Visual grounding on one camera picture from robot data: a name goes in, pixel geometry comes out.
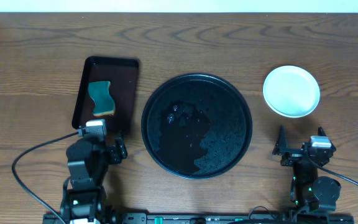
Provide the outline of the green yellow sponge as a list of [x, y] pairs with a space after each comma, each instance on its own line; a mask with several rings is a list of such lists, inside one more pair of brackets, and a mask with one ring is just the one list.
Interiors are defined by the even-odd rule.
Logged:
[[110, 85], [110, 81], [98, 81], [89, 83], [88, 93], [94, 102], [94, 116], [109, 116], [115, 113], [116, 104], [109, 93]]

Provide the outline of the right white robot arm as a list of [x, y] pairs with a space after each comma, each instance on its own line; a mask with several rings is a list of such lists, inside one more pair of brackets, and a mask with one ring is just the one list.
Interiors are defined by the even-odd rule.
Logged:
[[289, 212], [292, 222], [313, 223], [322, 219], [329, 223], [329, 213], [335, 211], [340, 183], [326, 176], [319, 176], [318, 169], [326, 165], [336, 151], [322, 127], [300, 148], [288, 147], [285, 129], [280, 127], [272, 154], [281, 156], [280, 165], [293, 169], [290, 198], [296, 209]]

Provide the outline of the light blue plate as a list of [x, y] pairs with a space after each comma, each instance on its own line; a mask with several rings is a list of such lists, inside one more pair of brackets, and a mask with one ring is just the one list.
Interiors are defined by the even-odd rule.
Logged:
[[287, 118], [302, 118], [319, 104], [318, 82], [307, 70], [294, 65], [273, 69], [265, 78], [262, 93], [268, 107]]

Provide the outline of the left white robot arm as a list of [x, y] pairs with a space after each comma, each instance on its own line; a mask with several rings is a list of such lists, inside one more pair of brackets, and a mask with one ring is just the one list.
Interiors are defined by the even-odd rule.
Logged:
[[122, 133], [108, 146], [103, 134], [85, 134], [66, 151], [70, 178], [63, 184], [60, 205], [64, 223], [117, 223], [103, 187], [110, 165], [127, 158]]

